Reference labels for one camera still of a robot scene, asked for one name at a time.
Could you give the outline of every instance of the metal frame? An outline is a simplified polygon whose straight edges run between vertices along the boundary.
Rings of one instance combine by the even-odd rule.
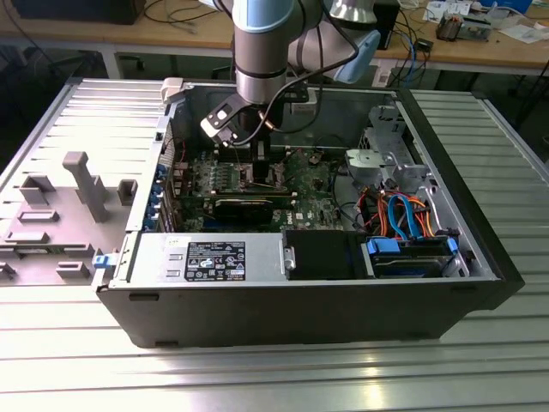
[[[138,45],[119,44],[108,42],[85,42],[59,39],[36,39],[36,43],[43,48],[66,49],[66,50],[89,50],[101,53],[105,62],[107,74],[110,79],[124,78],[123,71],[117,53],[144,53],[144,54],[166,54],[171,56],[202,56],[209,58],[229,58],[230,49],[217,49],[207,47],[181,47],[171,45]],[[0,37],[0,45],[12,45],[15,47],[29,47],[31,44],[27,39]],[[400,63],[397,58],[374,58],[370,65],[377,66],[372,86],[384,88],[390,79],[390,71]],[[485,64],[461,64],[429,61],[428,69],[467,71],[473,73],[496,73],[505,75],[539,76],[541,68],[530,69],[513,66],[491,66]]]

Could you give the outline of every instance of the aluminum workbench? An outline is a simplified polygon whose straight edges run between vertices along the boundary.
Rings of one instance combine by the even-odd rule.
[[[21,181],[61,168],[67,150],[86,150],[104,182],[138,177],[164,112],[161,85],[65,86],[0,177],[2,232]],[[527,283],[499,309],[475,312],[440,341],[142,349],[85,282],[7,286],[0,409],[548,410],[547,171],[487,100],[413,94]],[[101,125],[104,116],[118,121]],[[107,137],[111,149],[98,149]]]

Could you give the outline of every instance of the black computer case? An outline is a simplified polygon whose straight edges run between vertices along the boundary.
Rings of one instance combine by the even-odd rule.
[[[147,0],[12,0],[22,19],[134,24]]]

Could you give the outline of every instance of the wire bundle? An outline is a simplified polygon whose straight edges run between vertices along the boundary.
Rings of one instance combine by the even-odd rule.
[[[416,30],[414,30],[410,26],[408,18],[404,14],[404,12],[402,10],[399,10],[399,11],[400,11],[405,23],[400,23],[399,21],[397,21],[396,24],[399,27],[405,28],[407,30],[407,33],[404,32],[403,29],[401,29],[401,28],[397,28],[397,29],[393,30],[393,33],[401,36],[402,39],[404,39],[406,41],[406,42],[404,42],[404,47],[406,48],[406,50],[408,52],[408,55],[407,55],[406,59],[404,60],[404,63],[402,63],[402,66],[400,67],[399,71],[396,73],[396,75],[393,77],[393,79],[389,83],[389,87],[392,87],[395,84],[395,82],[396,82],[397,86],[399,86],[399,87],[401,85],[401,82],[404,82],[404,87],[408,87],[411,83],[413,83],[417,80],[419,80],[419,83],[421,83],[421,81],[423,80],[423,77],[425,75],[425,72],[427,70],[427,62],[431,58],[431,53],[430,52],[421,51],[423,53],[423,63],[420,64],[418,67],[416,67],[416,63],[417,63],[417,60],[418,60],[417,59],[417,52],[418,51],[415,49],[414,45],[417,44],[418,34],[417,34]],[[406,75],[403,76],[402,71],[405,69],[405,67],[407,65],[407,62],[410,61],[410,60],[412,61],[412,63],[410,64],[410,68],[408,69],[408,72],[406,73]],[[416,77],[413,78],[413,75],[418,73],[420,70],[421,70],[421,72],[419,73],[419,75],[417,75]]]
[[[364,230],[371,235],[393,237],[397,239],[406,239],[402,237],[404,233],[403,223],[406,221],[406,212],[401,216],[398,223],[395,223],[395,219],[390,219],[393,211],[391,210],[392,203],[399,209],[405,210],[406,202],[411,204],[413,211],[413,218],[417,221],[421,227],[421,233],[426,238],[434,237],[435,234],[431,228],[431,214],[429,208],[425,206],[417,197],[410,196],[400,191],[380,191],[378,193],[370,193],[368,189],[362,194],[357,202],[357,208],[363,210],[367,208],[366,198],[373,198],[376,200],[377,213],[371,217],[369,221],[364,224]],[[410,221],[412,217],[408,216],[407,230],[417,237],[416,232],[410,228]]]

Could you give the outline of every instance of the side panel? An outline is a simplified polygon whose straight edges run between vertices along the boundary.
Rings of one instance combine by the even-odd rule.
[[[505,280],[505,288],[502,288],[499,294],[494,294],[482,307],[483,309],[495,309],[522,288],[524,280],[412,93],[409,90],[401,90],[398,96],[404,108],[402,115],[407,120],[413,137],[434,166],[433,174],[436,178],[441,179],[448,188],[455,205],[476,239],[493,273]]]
[[[142,348],[440,337],[500,282],[305,288],[174,288],[98,293]]]

